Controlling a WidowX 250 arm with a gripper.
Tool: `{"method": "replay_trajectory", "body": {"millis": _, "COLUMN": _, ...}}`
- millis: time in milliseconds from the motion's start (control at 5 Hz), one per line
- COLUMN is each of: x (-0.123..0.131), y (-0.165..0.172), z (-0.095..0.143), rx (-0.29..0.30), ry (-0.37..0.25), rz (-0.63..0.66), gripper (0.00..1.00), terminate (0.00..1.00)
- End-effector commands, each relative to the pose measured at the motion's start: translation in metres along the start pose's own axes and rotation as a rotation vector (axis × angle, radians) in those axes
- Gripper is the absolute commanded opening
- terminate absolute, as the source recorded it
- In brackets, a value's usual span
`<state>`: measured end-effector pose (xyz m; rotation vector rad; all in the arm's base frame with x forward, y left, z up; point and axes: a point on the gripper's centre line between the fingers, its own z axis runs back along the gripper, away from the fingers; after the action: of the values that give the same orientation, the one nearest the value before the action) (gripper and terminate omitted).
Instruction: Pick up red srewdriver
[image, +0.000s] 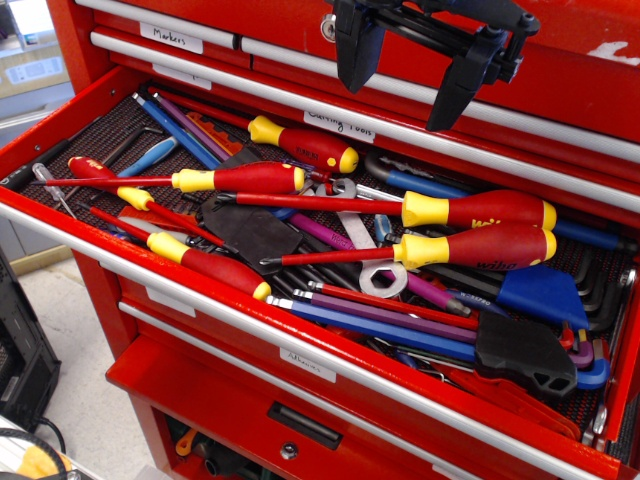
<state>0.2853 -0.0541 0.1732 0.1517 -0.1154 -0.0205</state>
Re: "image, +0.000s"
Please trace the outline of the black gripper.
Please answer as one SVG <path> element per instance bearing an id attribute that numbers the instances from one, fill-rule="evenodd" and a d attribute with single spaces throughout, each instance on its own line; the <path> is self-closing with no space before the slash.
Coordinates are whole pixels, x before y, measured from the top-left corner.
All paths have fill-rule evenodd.
<path id="1" fill-rule="evenodd" d="M 451 129 L 483 85 L 510 82 L 539 19 L 513 1 L 334 1 L 338 77 L 356 94 L 394 33 L 449 57 L 426 129 Z"/>

